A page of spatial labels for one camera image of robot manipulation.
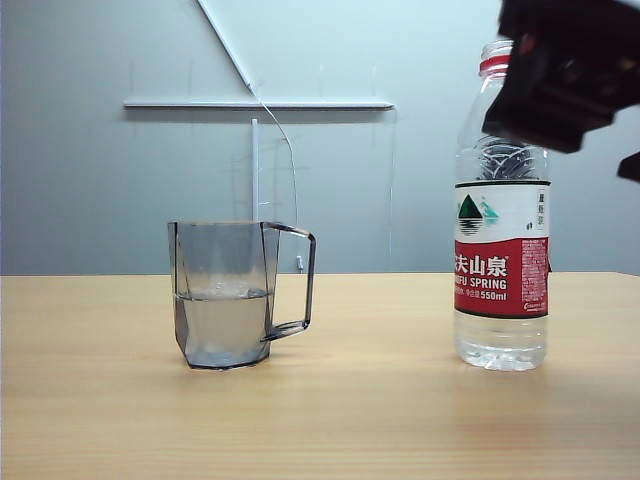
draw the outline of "cup handle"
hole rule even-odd
[[[311,232],[307,232],[306,230],[302,230],[300,228],[289,227],[281,223],[262,222],[262,226],[263,228],[267,227],[281,230],[283,232],[288,232],[298,237],[304,237],[309,240],[309,268],[307,271],[307,299],[305,304],[304,319],[273,325],[271,327],[271,330],[262,339],[263,342],[269,342],[271,340],[277,340],[279,338],[288,337],[289,335],[300,333],[306,330],[311,323],[311,298],[313,296],[313,271],[316,261],[316,238]]]

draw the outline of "bottle label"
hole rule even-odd
[[[547,314],[550,182],[456,185],[455,308],[474,315]]]

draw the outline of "white label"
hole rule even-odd
[[[456,203],[458,242],[549,236],[548,184],[463,184],[456,187]]]

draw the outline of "black object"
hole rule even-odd
[[[499,33],[514,41],[485,133],[561,152],[640,103],[640,9],[618,0],[503,0]],[[640,181],[640,155],[619,175]]]

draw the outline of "transparent mug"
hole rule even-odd
[[[311,322],[314,236],[272,222],[169,222],[175,335],[190,367],[228,369],[269,356]],[[280,232],[309,240],[304,319],[273,324]]]

